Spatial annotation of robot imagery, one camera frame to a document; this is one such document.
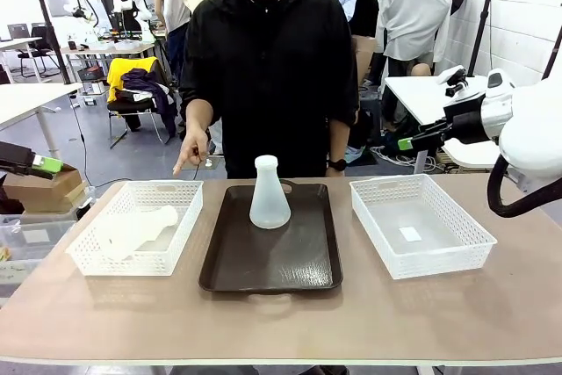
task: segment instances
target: wristwatch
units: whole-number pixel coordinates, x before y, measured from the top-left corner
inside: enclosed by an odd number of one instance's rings
[[[338,162],[332,162],[331,160],[328,160],[328,167],[331,167],[332,169],[337,171],[345,171],[348,167],[348,164],[345,160],[340,160]]]

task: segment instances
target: yellow jacket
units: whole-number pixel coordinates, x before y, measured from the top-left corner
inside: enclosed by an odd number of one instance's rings
[[[133,69],[145,69],[147,72],[150,72],[157,60],[155,57],[147,59],[113,59],[112,65],[109,68],[109,75],[107,76],[107,83],[110,84],[107,102],[110,103],[117,99],[115,97],[115,90],[123,90],[121,77],[124,74],[131,72]]]

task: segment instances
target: black chair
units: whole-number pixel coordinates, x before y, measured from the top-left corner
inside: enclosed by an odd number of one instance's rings
[[[171,88],[168,78],[166,77],[166,73],[162,69],[162,65],[160,61],[155,61],[154,65],[152,65],[152,68],[150,70],[156,73],[156,81],[159,84],[168,87],[170,93],[174,92]],[[156,130],[156,136],[158,136],[158,140],[163,145],[168,144],[168,142],[171,140],[171,138],[168,138],[167,141],[162,140],[162,137],[160,136],[160,132],[158,131],[158,126],[156,125],[156,121],[155,121],[155,115],[158,115],[158,112],[156,110],[155,104],[150,98],[140,101],[138,103],[130,103],[128,101],[117,99],[107,104],[107,110],[109,111],[110,149],[115,147],[128,134],[129,129],[131,129],[132,132],[136,132],[139,129],[139,127],[141,127],[141,120],[139,119],[139,116],[143,114],[150,115],[150,118],[152,119],[152,123]],[[116,139],[113,139],[112,118],[118,118],[118,117],[125,118],[125,122],[126,122],[125,132],[123,132]]]
[[[29,47],[32,49],[32,57],[29,57],[29,54],[23,50],[19,50],[19,54],[18,54],[18,58],[19,58],[19,63],[20,63],[20,73],[21,76],[24,78],[30,78],[33,75],[24,75],[24,59],[34,59],[34,58],[40,58],[41,59],[41,63],[43,63],[43,71],[40,72],[40,75],[43,77],[50,77],[50,76],[55,76],[55,75],[59,75],[61,73],[61,67],[59,66],[59,64],[53,59],[53,56],[50,55],[49,53],[53,51],[53,48],[51,47],[51,44],[49,43],[48,39],[47,39],[47,27],[46,26],[35,26],[32,29],[32,37],[41,37],[41,40],[37,40],[34,41],[32,43],[29,43]],[[56,66],[57,69],[59,69],[58,72],[51,74],[51,75],[46,75],[47,73],[47,67],[45,66],[45,61],[43,60],[43,58],[49,58],[51,60],[52,63],[54,63],[54,65]]]

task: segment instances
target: person's hand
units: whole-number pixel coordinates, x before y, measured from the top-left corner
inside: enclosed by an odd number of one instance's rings
[[[326,177],[345,177],[344,171],[337,171],[332,167],[326,169]]]
[[[186,129],[184,143],[174,166],[174,176],[178,176],[186,162],[199,166],[207,158],[207,134],[200,125],[190,125]]]

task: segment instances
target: gray floor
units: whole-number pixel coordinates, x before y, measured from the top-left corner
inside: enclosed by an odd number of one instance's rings
[[[64,161],[83,173],[84,147],[80,141],[75,114],[70,108],[68,99],[61,98],[48,106],[61,108],[60,112],[47,115],[47,122],[52,128]],[[143,122],[142,130],[138,133],[130,133],[126,139],[110,151],[108,118],[104,105],[78,108],[76,109],[76,116],[82,127],[86,142],[87,174],[91,184],[100,185],[120,177],[135,180],[171,178],[181,141],[175,138],[167,146],[163,146],[156,138],[150,118],[143,117],[141,119]],[[162,123],[158,123],[162,133],[164,133]],[[124,128],[124,122],[116,120],[115,126],[116,133]],[[0,141],[24,145],[39,154],[48,155],[47,144],[40,131],[39,123],[34,117],[0,132]],[[348,169],[346,173],[348,176],[387,176],[410,174],[411,172],[412,170],[409,168],[380,162],[375,166]],[[226,175],[224,163],[222,163],[216,170],[201,169],[197,174],[197,179],[225,178]],[[192,180],[195,176],[195,172],[189,170],[184,171],[181,178]],[[108,187],[109,184],[99,188],[97,195],[101,195]],[[260,375],[296,375],[303,368],[259,366],[256,369]],[[408,367],[364,366],[353,367],[350,372],[352,375],[415,375],[417,373],[414,368]],[[150,373],[147,367],[72,367],[0,362],[0,374],[10,375],[148,375]],[[176,368],[173,375],[249,375],[253,373],[256,372],[248,367],[182,367]],[[560,373],[562,373],[562,365],[558,364],[509,368],[467,368],[463,371],[463,375],[554,375]]]

